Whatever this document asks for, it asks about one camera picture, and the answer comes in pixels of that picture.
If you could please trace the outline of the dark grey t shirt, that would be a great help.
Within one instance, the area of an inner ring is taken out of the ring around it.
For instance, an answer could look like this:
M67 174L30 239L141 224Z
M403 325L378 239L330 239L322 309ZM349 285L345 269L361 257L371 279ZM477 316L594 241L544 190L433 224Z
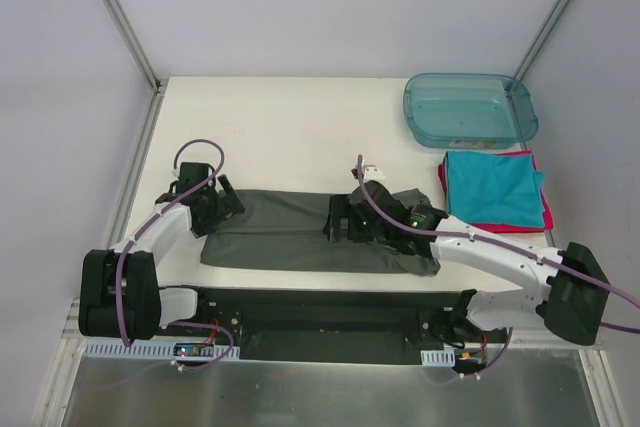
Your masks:
M241 189L245 207L207 236L200 254L213 267L332 272L413 274L433 277L436 260L394 252L376 243L331 243L323 233L329 212L326 193Z

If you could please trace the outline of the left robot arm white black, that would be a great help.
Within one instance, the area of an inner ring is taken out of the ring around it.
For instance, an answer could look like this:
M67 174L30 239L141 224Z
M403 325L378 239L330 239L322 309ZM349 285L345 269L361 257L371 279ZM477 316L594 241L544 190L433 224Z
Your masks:
M226 175L216 175L206 163L181 163L178 178L129 237L85 255L80 333L119 338L130 345L177 322L188 335L204 334L212 314L198 303L197 290L160 286L157 267L184 236L213 234L222 222L244 211Z

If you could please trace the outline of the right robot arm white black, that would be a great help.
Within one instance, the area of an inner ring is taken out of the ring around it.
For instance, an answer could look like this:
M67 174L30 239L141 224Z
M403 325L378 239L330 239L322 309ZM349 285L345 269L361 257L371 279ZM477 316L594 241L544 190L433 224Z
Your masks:
M324 234L392 253L453 262L499 277L515 289L468 289L449 315L452 334L473 341L484 331L544 326L572 344L591 346L601 325L609 281L591 250L563 250L509 240L473 227L429 201L405 205L379 182L329 198Z

